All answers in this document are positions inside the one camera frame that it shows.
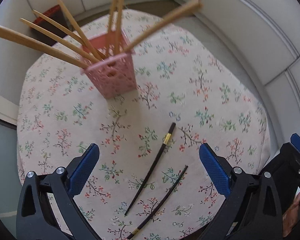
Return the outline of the right hand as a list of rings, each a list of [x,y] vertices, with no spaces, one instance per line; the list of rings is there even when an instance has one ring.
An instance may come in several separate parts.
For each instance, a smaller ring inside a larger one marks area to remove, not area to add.
[[[283,239],[290,239],[298,230],[298,215],[300,208],[300,192],[295,196],[291,206],[282,217]]]

